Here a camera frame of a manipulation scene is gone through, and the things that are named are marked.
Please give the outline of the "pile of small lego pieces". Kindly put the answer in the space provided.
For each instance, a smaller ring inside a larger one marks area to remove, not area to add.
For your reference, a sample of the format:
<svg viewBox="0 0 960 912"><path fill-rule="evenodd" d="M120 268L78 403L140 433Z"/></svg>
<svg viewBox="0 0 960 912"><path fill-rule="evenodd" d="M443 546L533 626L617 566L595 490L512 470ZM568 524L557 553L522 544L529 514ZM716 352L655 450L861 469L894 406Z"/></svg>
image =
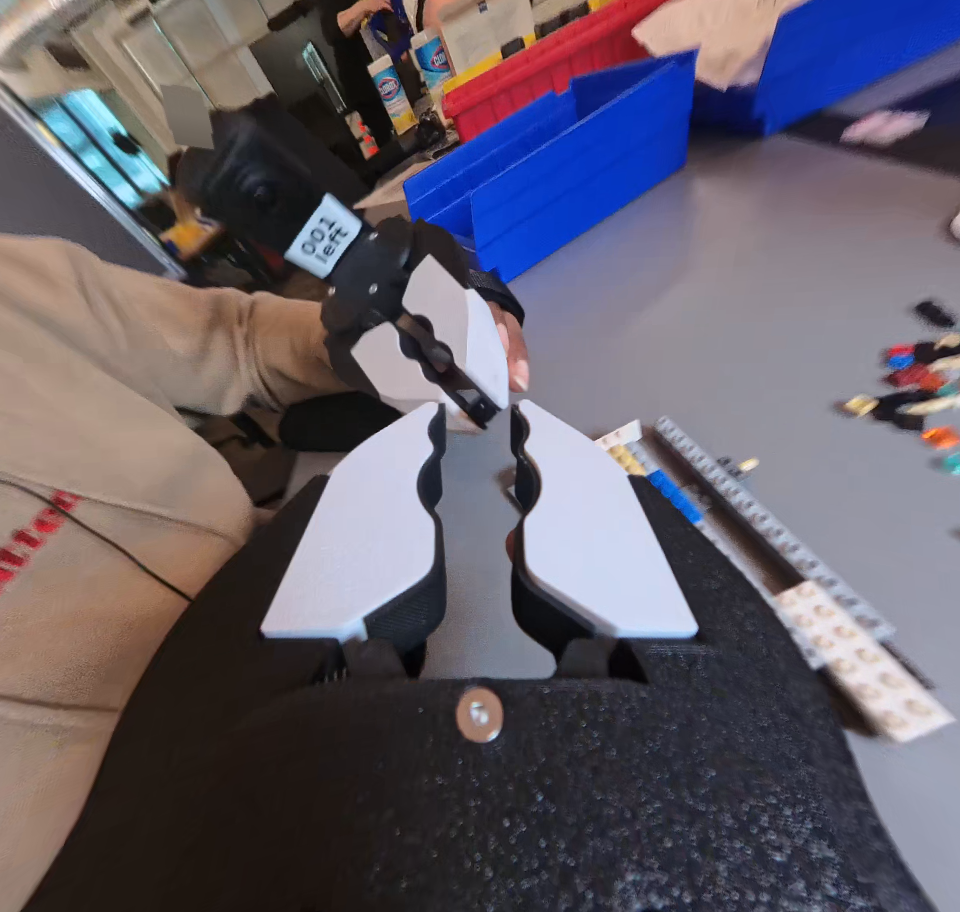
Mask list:
<svg viewBox="0 0 960 912"><path fill-rule="evenodd" d="M932 465L959 475L958 312L923 298L910 313L927 328L924 337L894 344L879 355L880 390L837 402L842 416L867 420L909 435L930 450Z"/></svg>

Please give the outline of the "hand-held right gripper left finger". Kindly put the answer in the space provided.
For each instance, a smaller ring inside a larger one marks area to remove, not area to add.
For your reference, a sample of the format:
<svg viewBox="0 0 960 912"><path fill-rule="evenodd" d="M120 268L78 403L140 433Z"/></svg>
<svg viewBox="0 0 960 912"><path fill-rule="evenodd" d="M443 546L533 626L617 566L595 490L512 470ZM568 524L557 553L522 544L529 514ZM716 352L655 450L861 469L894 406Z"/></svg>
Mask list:
<svg viewBox="0 0 960 912"><path fill-rule="evenodd" d="M262 620L274 640L426 642L447 608L443 405L428 402L333 469Z"/></svg>

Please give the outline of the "yellow label wipes canister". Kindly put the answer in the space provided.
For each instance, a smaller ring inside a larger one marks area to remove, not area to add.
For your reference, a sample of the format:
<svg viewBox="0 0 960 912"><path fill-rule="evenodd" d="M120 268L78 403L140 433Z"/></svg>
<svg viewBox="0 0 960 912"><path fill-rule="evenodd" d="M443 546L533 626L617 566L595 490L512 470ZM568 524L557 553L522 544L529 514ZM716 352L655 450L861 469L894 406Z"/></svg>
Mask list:
<svg viewBox="0 0 960 912"><path fill-rule="evenodd" d="M403 87L394 60L385 54L367 66L367 72L398 136L417 125L417 116Z"/></svg>

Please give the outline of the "blue plastic bin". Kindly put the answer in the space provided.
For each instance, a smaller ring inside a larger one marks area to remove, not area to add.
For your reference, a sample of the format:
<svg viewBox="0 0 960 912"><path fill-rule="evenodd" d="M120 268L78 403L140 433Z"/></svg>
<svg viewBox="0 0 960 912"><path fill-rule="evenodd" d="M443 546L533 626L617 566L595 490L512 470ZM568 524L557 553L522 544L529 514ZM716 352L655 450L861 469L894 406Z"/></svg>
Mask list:
<svg viewBox="0 0 960 912"><path fill-rule="evenodd" d="M684 168L696 61L573 77L406 180L410 216L511 282Z"/></svg>
<svg viewBox="0 0 960 912"><path fill-rule="evenodd" d="M699 84L691 123L767 137L956 42L959 0L809 0L778 19L755 84Z"/></svg>

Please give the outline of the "person's left hand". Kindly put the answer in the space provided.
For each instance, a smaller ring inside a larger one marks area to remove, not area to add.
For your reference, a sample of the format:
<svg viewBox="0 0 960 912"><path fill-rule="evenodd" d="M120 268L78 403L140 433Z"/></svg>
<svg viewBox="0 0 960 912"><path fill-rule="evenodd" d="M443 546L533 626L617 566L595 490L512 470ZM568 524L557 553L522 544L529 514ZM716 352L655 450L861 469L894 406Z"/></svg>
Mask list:
<svg viewBox="0 0 960 912"><path fill-rule="evenodd" d="M510 390L526 394L530 388L530 360L522 325L501 306L490 303L489 308L506 355Z"/></svg>

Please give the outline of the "black lego frame piece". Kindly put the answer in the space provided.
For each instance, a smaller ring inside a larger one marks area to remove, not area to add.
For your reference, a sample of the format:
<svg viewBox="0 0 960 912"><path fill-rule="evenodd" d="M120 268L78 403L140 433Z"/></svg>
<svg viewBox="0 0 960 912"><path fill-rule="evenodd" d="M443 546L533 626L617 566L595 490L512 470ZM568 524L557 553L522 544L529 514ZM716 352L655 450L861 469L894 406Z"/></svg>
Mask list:
<svg viewBox="0 0 960 912"><path fill-rule="evenodd" d="M438 386L459 408L462 415L478 429L487 429L501 411L501 406L452 359L438 367Z"/></svg>

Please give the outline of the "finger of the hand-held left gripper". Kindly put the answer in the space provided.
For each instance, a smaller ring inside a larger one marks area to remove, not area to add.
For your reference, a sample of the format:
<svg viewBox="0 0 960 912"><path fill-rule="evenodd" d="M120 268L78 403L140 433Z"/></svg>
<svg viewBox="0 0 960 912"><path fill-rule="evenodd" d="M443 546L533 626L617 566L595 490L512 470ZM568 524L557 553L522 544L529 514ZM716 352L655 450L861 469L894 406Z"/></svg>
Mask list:
<svg viewBox="0 0 960 912"><path fill-rule="evenodd" d="M487 302L459 282L437 258L426 256L412 271L402 297L402 324L417 346L429 381L454 360L497 405L509 405L506 355Z"/></svg>
<svg viewBox="0 0 960 912"><path fill-rule="evenodd" d="M448 430L482 430L450 396L426 378L422 364L402 352L401 335L393 324L381 323L364 332L351 349L356 366L382 402L403 414L428 402L444 405Z"/></svg>

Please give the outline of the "red plastic bin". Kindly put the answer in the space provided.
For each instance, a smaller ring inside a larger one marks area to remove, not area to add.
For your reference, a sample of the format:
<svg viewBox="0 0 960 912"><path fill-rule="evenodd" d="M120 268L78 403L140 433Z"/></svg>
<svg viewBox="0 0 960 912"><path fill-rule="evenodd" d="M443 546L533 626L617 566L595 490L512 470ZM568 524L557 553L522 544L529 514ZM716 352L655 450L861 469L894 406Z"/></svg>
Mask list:
<svg viewBox="0 0 960 912"><path fill-rule="evenodd" d="M469 141L574 77L648 57L632 30L670 0L615 0L510 55L498 66L444 94L441 109Z"/></svg>

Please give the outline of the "numbered paper bag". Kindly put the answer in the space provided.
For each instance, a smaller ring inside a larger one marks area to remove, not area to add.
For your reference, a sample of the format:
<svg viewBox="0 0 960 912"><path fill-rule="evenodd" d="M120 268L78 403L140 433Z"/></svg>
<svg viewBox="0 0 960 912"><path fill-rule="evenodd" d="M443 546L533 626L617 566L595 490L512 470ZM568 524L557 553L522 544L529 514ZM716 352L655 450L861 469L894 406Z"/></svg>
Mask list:
<svg viewBox="0 0 960 912"><path fill-rule="evenodd" d="M715 90L755 84L782 14L810 0L670 0L631 30L652 57L695 51L695 78Z"/></svg>

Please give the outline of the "lego vehicle chassis build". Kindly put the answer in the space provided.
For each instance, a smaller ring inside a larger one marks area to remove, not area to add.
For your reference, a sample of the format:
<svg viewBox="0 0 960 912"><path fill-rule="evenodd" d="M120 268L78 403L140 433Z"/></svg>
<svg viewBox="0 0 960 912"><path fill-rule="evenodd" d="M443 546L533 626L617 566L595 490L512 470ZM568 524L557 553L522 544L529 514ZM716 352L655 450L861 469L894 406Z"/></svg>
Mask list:
<svg viewBox="0 0 960 912"><path fill-rule="evenodd" d="M907 743L956 723L896 654L894 626L747 488L755 460L715 458L668 417L649 431L652 440L633 420L595 444L644 476L740 570L870 734Z"/></svg>

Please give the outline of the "white paper package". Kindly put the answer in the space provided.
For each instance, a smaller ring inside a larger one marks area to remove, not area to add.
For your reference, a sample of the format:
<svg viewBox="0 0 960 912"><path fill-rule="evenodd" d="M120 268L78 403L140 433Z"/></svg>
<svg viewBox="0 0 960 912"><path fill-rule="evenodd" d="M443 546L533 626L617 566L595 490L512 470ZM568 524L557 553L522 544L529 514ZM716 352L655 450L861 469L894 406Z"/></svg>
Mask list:
<svg viewBox="0 0 960 912"><path fill-rule="evenodd" d="M457 0L438 13L439 33L454 75L462 75L504 44L535 35L531 0Z"/></svg>

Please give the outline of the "blue label wipes canister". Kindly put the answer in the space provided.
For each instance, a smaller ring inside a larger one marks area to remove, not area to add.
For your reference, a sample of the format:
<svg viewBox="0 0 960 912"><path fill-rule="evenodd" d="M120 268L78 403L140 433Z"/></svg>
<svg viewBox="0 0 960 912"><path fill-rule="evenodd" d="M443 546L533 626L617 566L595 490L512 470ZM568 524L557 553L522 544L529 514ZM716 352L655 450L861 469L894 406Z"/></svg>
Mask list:
<svg viewBox="0 0 960 912"><path fill-rule="evenodd" d="M440 108L445 84L454 75L440 32L426 28L414 34L411 39L411 55L431 101Z"/></svg>

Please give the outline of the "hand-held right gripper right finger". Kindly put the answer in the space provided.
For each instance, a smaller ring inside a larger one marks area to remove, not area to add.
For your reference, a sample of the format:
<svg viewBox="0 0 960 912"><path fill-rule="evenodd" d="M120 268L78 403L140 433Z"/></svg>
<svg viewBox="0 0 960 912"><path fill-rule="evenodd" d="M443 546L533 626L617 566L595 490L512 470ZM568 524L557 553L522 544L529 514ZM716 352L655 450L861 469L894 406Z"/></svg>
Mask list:
<svg viewBox="0 0 960 912"><path fill-rule="evenodd" d="M696 618L627 471L529 400L511 408L510 448L520 628L536 642L695 638Z"/></svg>

